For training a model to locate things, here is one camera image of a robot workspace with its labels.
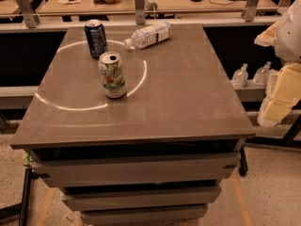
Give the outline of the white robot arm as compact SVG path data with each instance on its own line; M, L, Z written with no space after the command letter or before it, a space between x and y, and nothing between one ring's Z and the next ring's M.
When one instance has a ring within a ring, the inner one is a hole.
M283 67L266 86L258 124L272 127L280 123L301 100L301 0L295 0L278 22L256 37L254 43L273 46Z

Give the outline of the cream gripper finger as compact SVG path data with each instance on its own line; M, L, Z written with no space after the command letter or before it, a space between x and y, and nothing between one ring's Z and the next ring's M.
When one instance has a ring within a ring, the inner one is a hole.
M279 72L271 72L265 94L257 122L272 127L281 123L301 100L301 64L287 62Z
M278 23L273 23L266 30L260 33L254 40L254 43L263 46L274 46L275 45L275 35L278 27Z

